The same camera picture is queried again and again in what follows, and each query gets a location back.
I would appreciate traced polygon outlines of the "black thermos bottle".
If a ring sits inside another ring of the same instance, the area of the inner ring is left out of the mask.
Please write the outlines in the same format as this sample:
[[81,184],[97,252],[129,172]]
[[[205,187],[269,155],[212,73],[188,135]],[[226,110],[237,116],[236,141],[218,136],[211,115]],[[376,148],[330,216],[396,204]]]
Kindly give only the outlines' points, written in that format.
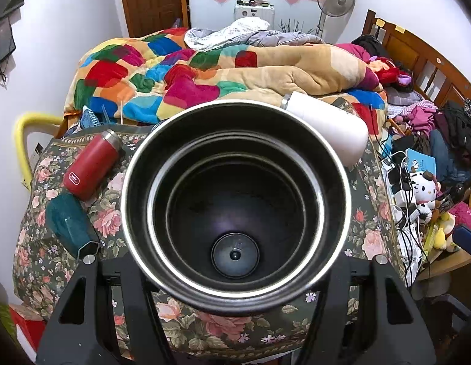
[[264,312],[322,279],[349,231],[346,171],[282,108],[211,102],[155,127],[125,172],[125,242],[144,275],[191,307]]

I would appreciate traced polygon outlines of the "dark green faceted cup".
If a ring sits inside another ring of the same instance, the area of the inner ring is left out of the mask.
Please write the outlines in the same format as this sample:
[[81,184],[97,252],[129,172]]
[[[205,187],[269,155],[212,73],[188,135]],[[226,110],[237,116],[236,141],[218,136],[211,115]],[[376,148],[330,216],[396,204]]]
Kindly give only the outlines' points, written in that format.
[[69,192],[48,202],[45,208],[47,228],[74,259],[96,256],[100,241],[81,203]]

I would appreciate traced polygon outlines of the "yellow plush toy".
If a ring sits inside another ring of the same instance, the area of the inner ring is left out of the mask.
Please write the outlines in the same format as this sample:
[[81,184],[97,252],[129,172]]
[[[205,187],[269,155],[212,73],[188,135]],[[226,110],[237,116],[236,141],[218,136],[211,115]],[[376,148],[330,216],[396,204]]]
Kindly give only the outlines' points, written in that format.
[[456,217],[449,212],[442,214],[433,224],[433,248],[437,251],[453,253],[458,246],[453,242],[452,231]]

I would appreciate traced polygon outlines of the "hello kitty plush toy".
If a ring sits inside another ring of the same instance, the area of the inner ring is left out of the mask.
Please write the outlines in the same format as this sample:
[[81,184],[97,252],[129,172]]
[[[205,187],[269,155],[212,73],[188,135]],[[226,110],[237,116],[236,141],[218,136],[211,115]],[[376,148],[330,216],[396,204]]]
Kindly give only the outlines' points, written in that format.
[[428,223],[436,208],[436,198],[441,185],[430,171],[410,174],[411,187],[415,198],[415,209],[409,216],[410,222]]

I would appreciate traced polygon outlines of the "red box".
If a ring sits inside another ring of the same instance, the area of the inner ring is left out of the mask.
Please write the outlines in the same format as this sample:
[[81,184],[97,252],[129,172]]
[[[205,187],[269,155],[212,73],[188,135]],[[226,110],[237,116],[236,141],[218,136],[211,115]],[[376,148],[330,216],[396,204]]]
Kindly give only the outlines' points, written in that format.
[[39,313],[29,307],[10,304],[12,322],[16,328],[16,338],[28,358],[35,363],[41,337],[46,322]]

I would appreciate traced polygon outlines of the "red thermos bottle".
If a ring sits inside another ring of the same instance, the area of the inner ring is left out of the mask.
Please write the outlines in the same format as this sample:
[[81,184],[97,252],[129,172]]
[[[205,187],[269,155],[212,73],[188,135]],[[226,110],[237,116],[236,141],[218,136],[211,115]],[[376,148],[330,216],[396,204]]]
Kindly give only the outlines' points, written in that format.
[[122,146],[112,129],[97,134],[65,172],[65,188],[78,199],[89,200],[116,163]]

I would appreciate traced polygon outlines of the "white thermos bottle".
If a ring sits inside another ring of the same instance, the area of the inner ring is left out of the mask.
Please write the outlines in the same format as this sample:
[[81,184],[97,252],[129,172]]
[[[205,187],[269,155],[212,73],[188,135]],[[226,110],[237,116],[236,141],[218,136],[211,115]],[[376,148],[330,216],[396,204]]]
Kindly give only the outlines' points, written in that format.
[[355,165],[365,152],[368,129],[360,117],[299,92],[286,95],[282,108],[317,130],[332,146],[344,166]]

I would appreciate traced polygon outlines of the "wooden headboard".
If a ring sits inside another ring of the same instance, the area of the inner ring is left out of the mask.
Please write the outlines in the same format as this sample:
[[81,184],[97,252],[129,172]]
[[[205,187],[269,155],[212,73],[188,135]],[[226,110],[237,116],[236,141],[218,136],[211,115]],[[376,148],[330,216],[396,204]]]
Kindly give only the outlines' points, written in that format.
[[471,83],[441,53],[403,27],[380,19],[369,10],[363,35],[373,35],[394,62],[400,62],[414,76],[414,90],[441,107],[447,101],[471,100]]

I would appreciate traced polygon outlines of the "colourful patchwork blanket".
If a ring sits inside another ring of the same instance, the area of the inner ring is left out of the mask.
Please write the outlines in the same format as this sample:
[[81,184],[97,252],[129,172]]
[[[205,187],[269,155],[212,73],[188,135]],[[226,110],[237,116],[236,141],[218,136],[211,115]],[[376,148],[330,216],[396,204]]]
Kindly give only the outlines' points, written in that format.
[[279,106],[293,92],[328,96],[352,89],[380,93],[371,66],[332,44],[232,44],[196,51],[184,28],[141,38],[114,38],[79,61],[66,116],[83,108],[109,118],[156,124],[199,104],[225,99]]

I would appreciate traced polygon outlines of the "grey white bed sheet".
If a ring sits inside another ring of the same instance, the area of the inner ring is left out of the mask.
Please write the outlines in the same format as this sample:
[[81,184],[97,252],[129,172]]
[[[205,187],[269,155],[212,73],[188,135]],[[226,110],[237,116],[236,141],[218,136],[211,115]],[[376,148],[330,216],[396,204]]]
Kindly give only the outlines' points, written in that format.
[[324,44],[324,41],[316,35],[301,31],[269,30],[268,28],[268,21],[257,16],[247,16],[237,19],[221,30],[191,28],[185,33],[184,43],[189,49],[198,52],[240,44],[256,47]]

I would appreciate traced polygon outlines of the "white cabinet with items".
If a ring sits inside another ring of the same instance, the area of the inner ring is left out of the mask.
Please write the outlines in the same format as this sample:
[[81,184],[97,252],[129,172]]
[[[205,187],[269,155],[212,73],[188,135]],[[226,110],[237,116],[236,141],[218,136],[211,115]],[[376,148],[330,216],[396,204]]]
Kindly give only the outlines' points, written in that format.
[[234,19],[246,16],[257,16],[271,25],[274,22],[275,8],[270,2],[259,0],[237,0],[234,5]]

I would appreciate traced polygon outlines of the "yellow padded bed rail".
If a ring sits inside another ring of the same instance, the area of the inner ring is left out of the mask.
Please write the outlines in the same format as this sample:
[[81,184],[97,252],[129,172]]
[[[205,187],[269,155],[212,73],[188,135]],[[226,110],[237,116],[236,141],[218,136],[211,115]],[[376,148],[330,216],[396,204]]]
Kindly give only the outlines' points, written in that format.
[[22,184],[31,191],[33,179],[30,154],[28,149],[28,137],[33,133],[48,134],[55,137],[64,123],[62,117],[42,112],[26,112],[16,119],[12,136],[16,149],[16,158],[19,171],[22,175]]

